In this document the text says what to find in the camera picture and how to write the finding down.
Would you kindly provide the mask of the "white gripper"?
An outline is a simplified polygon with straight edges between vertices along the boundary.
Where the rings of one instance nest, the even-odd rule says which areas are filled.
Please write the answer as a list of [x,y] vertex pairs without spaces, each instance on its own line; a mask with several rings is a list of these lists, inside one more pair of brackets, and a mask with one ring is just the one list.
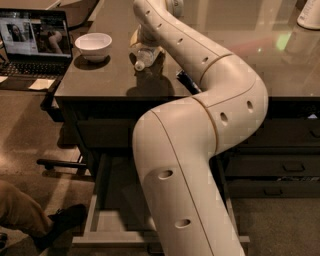
[[133,47],[136,43],[148,47],[159,47],[161,45],[161,37],[155,31],[148,31],[145,27],[139,25],[132,34],[129,45]]

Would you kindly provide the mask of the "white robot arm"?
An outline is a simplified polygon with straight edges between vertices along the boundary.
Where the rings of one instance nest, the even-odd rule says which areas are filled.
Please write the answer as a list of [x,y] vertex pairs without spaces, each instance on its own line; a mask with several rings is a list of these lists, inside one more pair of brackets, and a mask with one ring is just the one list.
[[210,159],[262,124],[268,93],[240,57],[175,18],[160,0],[134,0],[147,36],[199,86],[199,93],[143,114],[134,161],[165,256],[245,256],[211,174]]

